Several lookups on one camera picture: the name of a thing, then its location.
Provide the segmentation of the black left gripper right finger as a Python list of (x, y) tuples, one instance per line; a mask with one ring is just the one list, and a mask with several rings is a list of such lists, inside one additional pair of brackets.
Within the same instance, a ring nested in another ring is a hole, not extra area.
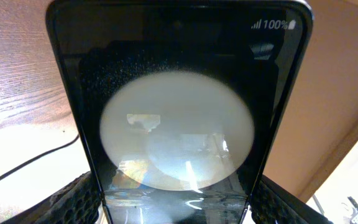
[(264, 175), (251, 196), (250, 209), (256, 224), (332, 224)]

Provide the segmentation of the black flip smartphone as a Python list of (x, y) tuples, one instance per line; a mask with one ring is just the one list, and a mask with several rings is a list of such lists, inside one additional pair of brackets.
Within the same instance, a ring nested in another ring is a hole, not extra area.
[(306, 1), (52, 1), (109, 223), (241, 223), (310, 39)]

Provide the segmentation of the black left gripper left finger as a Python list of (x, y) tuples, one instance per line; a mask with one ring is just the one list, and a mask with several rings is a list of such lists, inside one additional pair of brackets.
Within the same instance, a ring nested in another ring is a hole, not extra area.
[(37, 205), (3, 224), (96, 223), (101, 198), (90, 172), (86, 172)]

